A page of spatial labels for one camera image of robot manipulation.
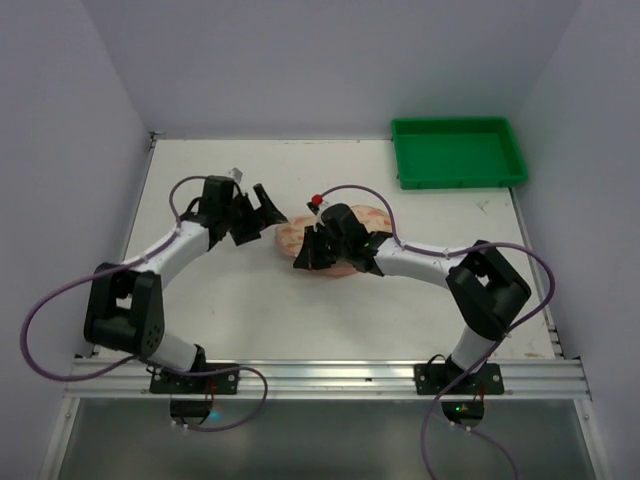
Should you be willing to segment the floral mesh laundry bag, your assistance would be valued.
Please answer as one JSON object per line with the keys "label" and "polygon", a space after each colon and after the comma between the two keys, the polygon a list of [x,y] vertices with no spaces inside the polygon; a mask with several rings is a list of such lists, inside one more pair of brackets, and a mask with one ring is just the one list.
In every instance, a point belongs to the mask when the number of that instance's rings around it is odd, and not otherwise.
{"label": "floral mesh laundry bag", "polygon": [[[391,232],[391,219],[385,211],[367,205],[352,205],[351,210],[368,232]],[[313,226],[315,220],[316,217],[313,214],[307,214],[292,217],[288,223],[278,225],[275,230],[276,245],[285,255],[295,258],[301,251],[305,228]],[[344,261],[336,262],[330,268],[319,271],[319,274],[334,277],[345,277],[357,273],[354,267]]]}

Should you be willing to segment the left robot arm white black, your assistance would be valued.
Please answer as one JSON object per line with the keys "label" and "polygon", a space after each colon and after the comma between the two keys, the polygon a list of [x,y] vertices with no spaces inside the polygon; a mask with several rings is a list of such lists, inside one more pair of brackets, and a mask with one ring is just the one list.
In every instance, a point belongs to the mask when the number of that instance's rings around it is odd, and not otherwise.
{"label": "left robot arm white black", "polygon": [[262,185],[253,187],[255,207],[231,176],[201,176],[202,192],[180,213],[169,194],[175,226],[138,256],[121,264],[104,263],[91,279],[84,338],[125,352],[172,372],[193,372],[204,353],[165,326],[163,291],[191,262],[226,236],[237,246],[257,240],[287,218]]}

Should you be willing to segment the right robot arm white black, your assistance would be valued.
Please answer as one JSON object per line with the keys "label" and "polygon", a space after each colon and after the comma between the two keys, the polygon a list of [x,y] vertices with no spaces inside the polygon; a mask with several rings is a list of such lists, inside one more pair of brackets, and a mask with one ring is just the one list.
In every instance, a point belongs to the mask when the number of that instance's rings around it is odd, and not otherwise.
{"label": "right robot arm white black", "polygon": [[444,249],[429,257],[418,247],[399,245],[389,232],[367,230],[343,203],[316,198],[308,208],[316,221],[304,231],[296,269],[321,271],[347,263],[361,273],[409,278],[451,293],[465,322],[446,359],[454,375],[483,368],[486,352],[503,340],[531,296],[528,283],[486,242],[476,242],[473,252],[460,257],[452,258]]}

